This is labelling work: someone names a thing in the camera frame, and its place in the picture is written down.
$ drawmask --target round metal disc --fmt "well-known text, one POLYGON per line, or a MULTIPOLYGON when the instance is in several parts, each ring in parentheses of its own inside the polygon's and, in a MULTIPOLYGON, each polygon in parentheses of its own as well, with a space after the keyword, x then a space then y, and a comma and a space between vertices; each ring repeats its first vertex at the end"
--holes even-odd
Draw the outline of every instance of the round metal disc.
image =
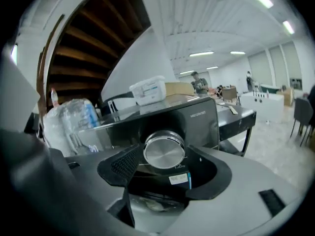
POLYGON ((158 136, 146 143, 144 158, 153 167, 170 169, 180 164, 185 151, 177 139, 169 136, 158 136))

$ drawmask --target bottle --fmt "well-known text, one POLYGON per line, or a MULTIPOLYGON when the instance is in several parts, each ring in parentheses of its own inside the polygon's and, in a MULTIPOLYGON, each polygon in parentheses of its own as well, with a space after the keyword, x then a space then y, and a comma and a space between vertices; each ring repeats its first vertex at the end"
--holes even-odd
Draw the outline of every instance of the bottle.
POLYGON ((53 102, 54 108, 59 106, 58 95, 57 95, 57 92, 54 88, 51 88, 51 101, 53 102))

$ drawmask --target white ceiling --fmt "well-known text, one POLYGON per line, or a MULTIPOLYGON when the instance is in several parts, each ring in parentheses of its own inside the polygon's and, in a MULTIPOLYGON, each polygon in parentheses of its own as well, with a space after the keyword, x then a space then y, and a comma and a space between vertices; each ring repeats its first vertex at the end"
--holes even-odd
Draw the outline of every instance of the white ceiling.
POLYGON ((152 26, 162 36, 174 72, 229 64, 281 42, 289 35, 282 22, 289 20, 296 34, 301 23, 284 0, 265 8, 257 0, 144 0, 152 26), (206 51, 207 56, 189 57, 206 51))

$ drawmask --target black table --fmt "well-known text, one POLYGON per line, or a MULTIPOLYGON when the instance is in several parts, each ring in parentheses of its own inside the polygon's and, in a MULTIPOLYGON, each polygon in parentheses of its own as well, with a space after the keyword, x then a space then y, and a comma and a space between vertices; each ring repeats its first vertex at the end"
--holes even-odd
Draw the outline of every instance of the black table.
POLYGON ((220 133, 219 150, 239 156, 244 156, 250 141, 252 127, 256 123, 256 111, 227 103, 224 103, 224 105, 217 104, 217 111, 220 133), (234 115, 229 109, 229 106, 232 106, 238 114, 234 115), (246 131, 246 138, 243 149, 239 151, 227 139, 244 131, 246 131))

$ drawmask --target black chair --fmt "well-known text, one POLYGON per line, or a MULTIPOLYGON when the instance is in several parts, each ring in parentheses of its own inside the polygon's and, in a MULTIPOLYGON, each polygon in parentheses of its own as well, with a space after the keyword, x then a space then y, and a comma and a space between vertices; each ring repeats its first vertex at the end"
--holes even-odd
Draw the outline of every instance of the black chair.
MULTIPOLYGON (((295 127, 295 122, 298 120, 300 122, 300 125, 303 127, 303 126, 306 126, 306 131, 305 131, 305 134, 303 136, 303 139, 301 141, 301 144, 300 146, 302 145, 304 139, 305 139, 305 136, 306 136, 306 133, 310 127, 310 120, 313 116, 313 108, 309 102, 308 99, 306 98, 297 98, 295 100, 295 108, 294 108, 294 125, 293 125, 293 128, 292 128, 292 132, 291 132, 291 135, 290 135, 290 138, 292 137, 292 134, 293 134, 293 130, 294 130, 294 127, 295 127)), ((306 142, 310 136, 310 132, 311 132, 312 128, 310 128, 310 131, 309 131, 309 134, 308 134, 308 137, 306 139, 306 142)))

